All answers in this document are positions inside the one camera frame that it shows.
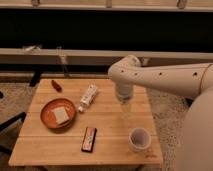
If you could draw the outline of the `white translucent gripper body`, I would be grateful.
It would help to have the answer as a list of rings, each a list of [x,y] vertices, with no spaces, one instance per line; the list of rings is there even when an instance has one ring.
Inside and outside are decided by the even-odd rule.
[[[121,103],[128,103],[133,98],[133,86],[128,84],[116,84],[115,95]]]

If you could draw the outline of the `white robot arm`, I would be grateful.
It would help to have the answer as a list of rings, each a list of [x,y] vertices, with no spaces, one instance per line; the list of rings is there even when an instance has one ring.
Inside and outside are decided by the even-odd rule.
[[[183,121],[174,171],[213,171],[213,63],[142,67],[128,55],[112,64],[108,77],[119,101],[144,86],[193,99]]]

